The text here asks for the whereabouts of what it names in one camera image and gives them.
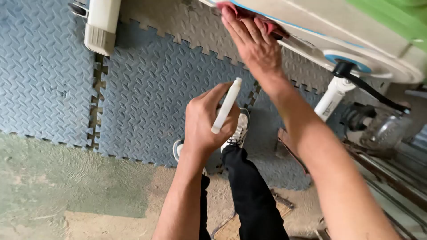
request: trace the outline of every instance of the white plastic leg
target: white plastic leg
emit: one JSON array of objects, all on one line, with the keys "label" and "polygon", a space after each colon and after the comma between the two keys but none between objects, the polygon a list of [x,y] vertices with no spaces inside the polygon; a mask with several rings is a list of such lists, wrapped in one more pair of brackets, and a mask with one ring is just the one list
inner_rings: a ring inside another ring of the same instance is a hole
[{"label": "white plastic leg", "polygon": [[319,103],[314,108],[316,114],[326,122],[335,108],[341,102],[345,93],[353,90],[356,87],[353,83],[344,78],[334,77],[328,85],[328,90],[320,99]]}]

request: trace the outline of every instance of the blue trim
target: blue trim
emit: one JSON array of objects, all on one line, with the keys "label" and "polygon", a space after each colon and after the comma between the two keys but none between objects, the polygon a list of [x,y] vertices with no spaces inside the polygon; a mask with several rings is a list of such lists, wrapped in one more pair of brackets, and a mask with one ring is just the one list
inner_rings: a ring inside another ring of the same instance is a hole
[{"label": "blue trim", "polygon": [[[323,34],[323,33],[320,33],[320,32],[316,32],[316,31],[310,30],[310,29],[305,28],[305,27],[298,26],[298,25],[295,25],[295,24],[290,23],[290,22],[286,22],[286,21],[284,21],[284,20],[282,20],[282,19],[275,18],[275,17],[270,16],[270,15],[266,15],[266,14],[264,14],[264,13],[262,13],[262,12],[259,12],[259,11],[254,10],[254,9],[250,9],[250,8],[248,8],[248,7],[244,6],[244,5],[242,5],[242,4],[238,3],[238,2],[236,2],[235,0],[229,0],[229,1],[230,1],[230,2],[232,2],[232,3],[233,3],[234,5],[236,5],[236,6],[239,6],[239,7],[245,8],[245,9],[247,9],[247,10],[250,10],[250,11],[252,11],[252,12],[256,12],[256,13],[258,13],[258,14],[264,15],[264,16],[269,17],[269,18],[273,18],[273,19],[275,19],[275,20],[277,20],[277,21],[280,21],[280,22],[282,22],[282,23],[286,23],[286,24],[289,24],[289,25],[292,25],[292,26],[295,26],[295,27],[298,27],[298,28],[301,28],[301,29],[304,29],[304,30],[307,30],[307,31],[310,31],[310,32],[313,32],[313,33],[316,33],[316,34],[319,34],[319,35],[322,35],[322,36],[325,36],[325,37],[333,38],[333,37],[330,37],[330,36],[328,36],[328,35],[326,35],[326,34]],[[361,45],[358,45],[358,44],[354,44],[354,43],[351,43],[351,42],[347,42],[347,41],[341,40],[341,39],[339,39],[339,38],[334,38],[334,39],[338,39],[338,40],[340,40],[340,41],[343,41],[343,42],[345,42],[345,43],[351,44],[351,45],[356,46],[356,47],[365,48],[364,46],[361,46]]]},{"label": "blue trim", "polygon": [[371,73],[371,69],[368,66],[366,66],[363,63],[360,63],[356,60],[353,60],[353,59],[349,59],[349,58],[342,57],[339,55],[334,55],[334,54],[327,54],[327,55],[325,55],[325,58],[334,64],[337,64],[336,59],[342,59],[345,61],[349,61],[349,62],[356,64],[357,67],[359,68],[359,71],[361,71],[362,73]]}]

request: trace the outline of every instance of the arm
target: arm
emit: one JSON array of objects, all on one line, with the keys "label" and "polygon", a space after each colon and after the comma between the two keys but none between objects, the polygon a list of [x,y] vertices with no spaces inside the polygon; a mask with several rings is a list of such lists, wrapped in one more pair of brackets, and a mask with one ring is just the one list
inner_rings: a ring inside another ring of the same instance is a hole
[{"label": "arm", "polygon": [[231,84],[218,84],[187,105],[184,145],[152,239],[199,239],[203,167],[211,153],[234,133],[240,114],[234,104],[220,132],[211,132],[218,103]]},{"label": "arm", "polygon": [[340,141],[286,79],[277,42],[258,19],[239,22],[227,8],[222,14],[242,59],[278,109],[314,179],[332,238],[399,239]]}]

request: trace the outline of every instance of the shoe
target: shoe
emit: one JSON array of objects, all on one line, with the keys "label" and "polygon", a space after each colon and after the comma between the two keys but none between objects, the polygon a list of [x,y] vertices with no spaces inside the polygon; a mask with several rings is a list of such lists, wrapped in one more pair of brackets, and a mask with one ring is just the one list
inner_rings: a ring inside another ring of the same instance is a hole
[{"label": "shoe", "polygon": [[[179,162],[179,155],[181,154],[181,150],[183,146],[184,146],[184,139],[179,139],[173,143],[173,157],[175,158],[176,162]],[[203,168],[202,174],[205,176],[208,175],[206,168]]]},{"label": "shoe", "polygon": [[228,145],[235,145],[238,147],[243,147],[243,142],[245,141],[246,134],[248,133],[248,128],[251,123],[251,118],[249,116],[249,111],[246,108],[240,108],[239,120],[237,121],[237,128],[234,134],[221,146],[222,150]]}]

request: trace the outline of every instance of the black pants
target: black pants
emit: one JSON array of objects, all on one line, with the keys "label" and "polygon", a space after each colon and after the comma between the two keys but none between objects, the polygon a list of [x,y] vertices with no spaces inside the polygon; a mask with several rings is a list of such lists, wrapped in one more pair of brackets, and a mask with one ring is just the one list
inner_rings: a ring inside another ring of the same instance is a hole
[{"label": "black pants", "polygon": [[[238,146],[227,146],[222,151],[222,164],[228,171],[234,209],[239,214],[241,240],[289,240],[283,227],[283,219],[276,208],[270,189],[257,167],[246,159],[248,153]],[[202,176],[200,196],[199,239],[211,239],[206,230],[208,201],[206,188],[210,179]]]}]

